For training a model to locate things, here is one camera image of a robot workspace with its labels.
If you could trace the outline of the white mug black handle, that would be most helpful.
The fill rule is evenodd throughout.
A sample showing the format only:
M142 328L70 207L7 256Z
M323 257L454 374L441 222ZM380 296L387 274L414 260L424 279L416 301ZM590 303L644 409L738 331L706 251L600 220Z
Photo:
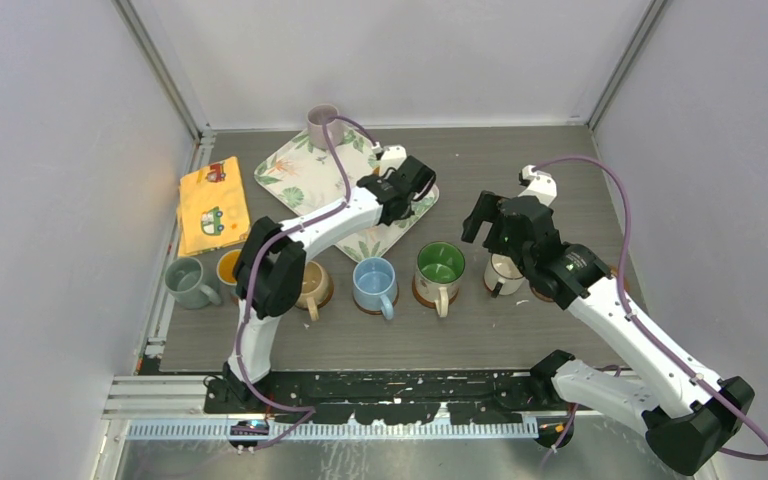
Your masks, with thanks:
M524 275L509 257L499 254L490 256L483 274L483 282L492 298L516 293L524 281Z

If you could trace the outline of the yellow printed cloth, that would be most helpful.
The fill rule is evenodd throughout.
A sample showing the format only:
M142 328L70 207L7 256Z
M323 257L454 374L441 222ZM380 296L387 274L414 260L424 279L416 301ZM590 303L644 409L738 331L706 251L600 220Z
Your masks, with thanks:
M178 254L195 256L241 243L251 219L235 156L211 163L179 180Z

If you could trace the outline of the green interior floral mug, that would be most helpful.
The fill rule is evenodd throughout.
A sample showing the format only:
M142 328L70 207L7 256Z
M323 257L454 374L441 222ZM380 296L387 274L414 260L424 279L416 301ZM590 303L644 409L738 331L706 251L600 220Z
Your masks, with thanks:
M458 282L460 291L460 282L464 275L465 267L465 255L458 247L449 242L435 241L428 243L419 251L416 258L414 276L422 275L438 283ZM446 318L450 307L446 316L439 315L437 310L434 310L439 318Z

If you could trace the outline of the brown wooden ringed coaster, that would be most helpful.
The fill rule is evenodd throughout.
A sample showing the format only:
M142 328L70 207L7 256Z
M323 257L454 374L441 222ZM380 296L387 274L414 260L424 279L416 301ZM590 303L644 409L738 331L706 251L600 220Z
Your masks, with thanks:
M397 297L395 301L393 302L393 308L395 309L395 306L398 305L399 298ZM361 306L357 303L357 301L353 300L354 305L363 313L367 315L373 315L373 316L383 316L383 312L380 310L369 310Z

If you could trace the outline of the light blue mug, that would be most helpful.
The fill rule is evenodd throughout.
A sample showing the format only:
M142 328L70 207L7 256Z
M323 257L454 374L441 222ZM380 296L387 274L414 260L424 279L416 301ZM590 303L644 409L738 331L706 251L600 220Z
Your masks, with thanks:
M384 258L370 257L359 262L352 273L353 300L369 310L380 310L390 321L395 317L393 302L399 287L393 265Z

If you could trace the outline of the lilac mug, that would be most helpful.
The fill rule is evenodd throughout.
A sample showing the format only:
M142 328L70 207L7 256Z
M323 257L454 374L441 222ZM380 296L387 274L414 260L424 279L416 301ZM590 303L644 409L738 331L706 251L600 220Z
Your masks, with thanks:
M339 114L338 108L332 104L319 104L308 111L307 133L314 148L327 150L329 145L336 147L343 140L345 126L338 118Z

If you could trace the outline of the leaf pattern serving tray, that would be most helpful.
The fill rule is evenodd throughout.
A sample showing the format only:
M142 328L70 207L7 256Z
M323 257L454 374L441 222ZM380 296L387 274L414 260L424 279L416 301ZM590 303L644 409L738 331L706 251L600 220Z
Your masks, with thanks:
M352 182L378 170L379 160L372 142L352 127L345 130L336 146L342 165ZM254 170L254 179L296 215L309 214L345 195L342 177L327 149L310 142L307 131L295 137L264 160ZM376 226L346 237L336 247L352 260L382 257L438 201L434 186L421 200L412 204L414 215L390 226Z

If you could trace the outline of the grey ceramic mug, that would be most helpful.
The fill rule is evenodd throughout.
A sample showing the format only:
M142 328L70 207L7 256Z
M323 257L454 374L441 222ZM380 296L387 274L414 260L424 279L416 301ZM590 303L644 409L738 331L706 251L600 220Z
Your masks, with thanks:
M164 286L175 301L186 309L220 306L220 280L214 269L193 257L175 259L166 269Z

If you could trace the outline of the orange interior blue mug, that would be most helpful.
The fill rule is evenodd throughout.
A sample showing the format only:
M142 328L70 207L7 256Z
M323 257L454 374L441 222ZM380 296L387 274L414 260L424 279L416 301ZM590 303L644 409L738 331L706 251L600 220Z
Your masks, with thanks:
M233 292L237 285L234 274L234 268L237 264L240 249L231 249L225 252L218 260L216 265L216 274L223 285Z

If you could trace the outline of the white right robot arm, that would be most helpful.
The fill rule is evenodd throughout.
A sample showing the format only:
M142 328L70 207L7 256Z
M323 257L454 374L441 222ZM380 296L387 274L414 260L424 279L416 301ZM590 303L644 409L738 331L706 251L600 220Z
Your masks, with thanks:
M592 250L565 242L553 211L534 196L480 193L463 222L462 240L506 256L539 295L596 332L640 377L638 384L555 350L531 368L540 407L587 406L642 435L675 472L691 476L722 450L744 423L755 393L741 377L722 378L699 364L656 325Z

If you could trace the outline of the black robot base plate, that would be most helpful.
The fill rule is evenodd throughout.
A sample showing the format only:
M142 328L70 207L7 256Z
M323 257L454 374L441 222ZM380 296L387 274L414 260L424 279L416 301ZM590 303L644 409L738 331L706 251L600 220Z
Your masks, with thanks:
M203 384L208 414L264 414L289 424L428 424L442 414L456 425L503 424L571 408L516 370L273 371L253 390L224 370Z

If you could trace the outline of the beige speckled ceramic mug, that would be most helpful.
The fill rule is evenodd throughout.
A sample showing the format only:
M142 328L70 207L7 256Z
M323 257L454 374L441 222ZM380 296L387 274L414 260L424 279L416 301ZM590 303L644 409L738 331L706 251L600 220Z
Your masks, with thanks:
M295 307L308 312L310 320L320 320L320 310L330 301L334 293L334 283L328 271L319 263L306 264L302 279L301 293Z

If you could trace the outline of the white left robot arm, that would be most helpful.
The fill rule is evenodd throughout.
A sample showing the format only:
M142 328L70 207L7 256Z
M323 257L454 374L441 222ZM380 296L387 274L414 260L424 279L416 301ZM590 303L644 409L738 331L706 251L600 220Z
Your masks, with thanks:
M254 413L266 403L261 379L271 370L278 323L302 292L307 263L350 235L410 218L413 204L435 182L436 172L409 155L382 175L360 178L337 200L309 214L254 222L233 270L239 320L223 372L232 382L228 398L233 405Z

